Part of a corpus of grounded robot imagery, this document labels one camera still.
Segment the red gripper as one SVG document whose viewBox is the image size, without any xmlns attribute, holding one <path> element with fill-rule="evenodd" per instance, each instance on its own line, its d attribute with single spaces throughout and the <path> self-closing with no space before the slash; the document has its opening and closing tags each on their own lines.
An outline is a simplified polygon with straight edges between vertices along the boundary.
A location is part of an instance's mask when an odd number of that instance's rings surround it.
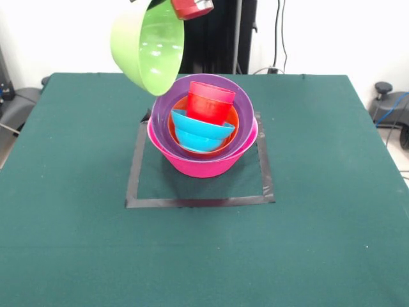
<svg viewBox="0 0 409 307">
<path fill-rule="evenodd" d="M 195 19 L 213 10 L 212 0 L 171 0 L 171 4 L 181 20 Z"/>
</svg>

